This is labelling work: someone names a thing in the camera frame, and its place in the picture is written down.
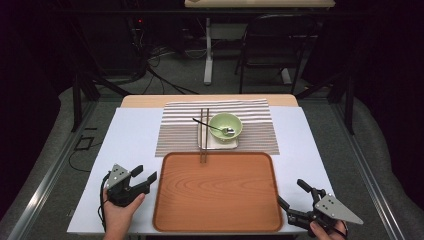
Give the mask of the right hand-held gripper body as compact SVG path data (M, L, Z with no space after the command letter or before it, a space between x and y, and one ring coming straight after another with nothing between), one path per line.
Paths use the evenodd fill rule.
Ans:
M317 201L313 201L312 210L301 212L291 209L287 206L287 218L290 225L303 228L308 231L311 237L315 237L310 228L311 222L316 222L326 233L337 233L346 238L348 231L340 231L336 228L338 222L346 225L347 222L362 225L364 221L346 207L341 201L331 194L319 197Z

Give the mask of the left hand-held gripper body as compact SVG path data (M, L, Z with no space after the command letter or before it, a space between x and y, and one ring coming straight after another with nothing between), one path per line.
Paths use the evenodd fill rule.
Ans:
M130 180L134 178L130 175L130 171L115 164L112 167L108 181L107 181L107 196L109 201L116 206L128 206L139 194L130 185Z

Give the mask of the orange wood-grain tray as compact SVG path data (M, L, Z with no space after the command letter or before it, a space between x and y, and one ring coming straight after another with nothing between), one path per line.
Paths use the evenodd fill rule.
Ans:
M163 159L154 228L270 233L284 225L272 158L262 152L175 152Z

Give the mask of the white square plate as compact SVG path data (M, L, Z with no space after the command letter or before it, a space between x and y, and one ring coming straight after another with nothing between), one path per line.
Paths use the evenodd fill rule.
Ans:
M235 149L239 145L237 138L224 141L214 137L204 125L199 124L197 131L197 144L201 149L228 150Z

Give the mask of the metal spoon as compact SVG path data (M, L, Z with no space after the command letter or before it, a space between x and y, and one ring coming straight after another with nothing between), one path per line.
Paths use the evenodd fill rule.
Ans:
M217 127L211 126L211 125L209 125L209 124L207 124L207 123L204 123L204 122L202 122L202 121L200 121L200 120L197 120L197 119L195 119L195 118L193 118L193 121L195 121L195 122L197 122L197 123L200 123L201 125L207 126L207 127L209 127L209 128L215 129L215 130L217 130L217 129L218 129ZM219 128L218 130L219 130L220 132L222 132L222 133L223 133L224 135L226 135L226 136L233 136L233 135L235 134L235 130L234 130L234 129L232 129L232 128L230 128L230 127L226 127L226 128Z

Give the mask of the green bowl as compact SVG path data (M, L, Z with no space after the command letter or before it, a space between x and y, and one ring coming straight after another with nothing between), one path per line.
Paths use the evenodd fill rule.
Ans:
M237 138L243 129L241 120L231 113L218 113L215 114L208 122L210 125L209 132L218 140L227 141ZM233 134L225 134L223 129L231 128L234 130Z

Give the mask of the person's left hand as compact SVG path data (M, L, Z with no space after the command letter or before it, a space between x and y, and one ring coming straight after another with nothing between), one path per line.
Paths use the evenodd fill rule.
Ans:
M107 231L121 230L126 233L131 225L133 216L137 209L142 205L145 194L139 194L128 206L120 207L109 201L107 191L103 191L103 210Z

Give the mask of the person's right hand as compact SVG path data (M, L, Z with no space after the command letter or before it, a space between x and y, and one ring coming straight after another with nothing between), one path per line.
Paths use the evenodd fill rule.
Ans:
M347 228L343 221L338 221L334 230L326 232L316 221L310 223L310 228L318 240L346 240Z

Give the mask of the striped placemat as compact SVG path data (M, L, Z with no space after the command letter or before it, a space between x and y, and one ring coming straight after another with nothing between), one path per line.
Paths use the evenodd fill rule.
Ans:
M165 105L156 146L157 157L170 152L198 151L198 123L201 108L203 122L206 122L206 109L209 118L218 113L236 115L243 124L237 137L238 147L228 151L259 151L279 155L279 146L274 130L270 108L266 99L189 101L170 102Z

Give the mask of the black metal stand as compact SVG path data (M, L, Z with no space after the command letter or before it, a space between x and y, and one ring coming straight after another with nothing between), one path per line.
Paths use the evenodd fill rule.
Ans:
M324 86L332 84L332 88L328 93L326 99L329 103L339 103L344 100L344 125L351 135L354 135L353 130L353 107L354 107L354 81L351 74L337 73L329 79L313 85L311 88L304 90L295 95L297 99L304 99L309 97L314 92L323 88Z
M105 86L120 96L125 97L130 95L130 92L118 87L105 78L92 72L77 73L72 82L74 115L72 132L75 132L79 128L83 120L81 94L84 94L85 97L91 102L96 102L100 99L101 94L96 87L97 84Z

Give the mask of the black folding chair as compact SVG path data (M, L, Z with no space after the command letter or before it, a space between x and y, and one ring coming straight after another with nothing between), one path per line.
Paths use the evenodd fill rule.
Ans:
M241 38L235 74L240 73L239 92L243 92L245 69L294 69L293 93L308 40L317 28L307 15L261 15L248 23Z

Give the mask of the light wooden desk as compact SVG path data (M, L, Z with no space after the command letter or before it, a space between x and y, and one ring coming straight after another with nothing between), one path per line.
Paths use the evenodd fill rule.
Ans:
M331 8L335 0L184 0L187 8Z

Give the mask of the aluminium rail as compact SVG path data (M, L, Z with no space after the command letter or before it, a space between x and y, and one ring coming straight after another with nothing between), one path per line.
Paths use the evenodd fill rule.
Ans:
M83 106L82 121L72 132L73 105L64 101L54 126L27 180L6 216L0 222L0 240L25 240L32 225L47 201L70 154L97 106L87 102Z
M387 198L385 197L368 163L368 159L360 145L358 134L352 133L346 126L344 111L341 106L335 104L331 106L331 109L336 115L337 122L342 128L342 132L348 140L350 148L353 150L355 165L389 239L406 240L405 235L401 230L391 207L389 206L389 202L387 201Z

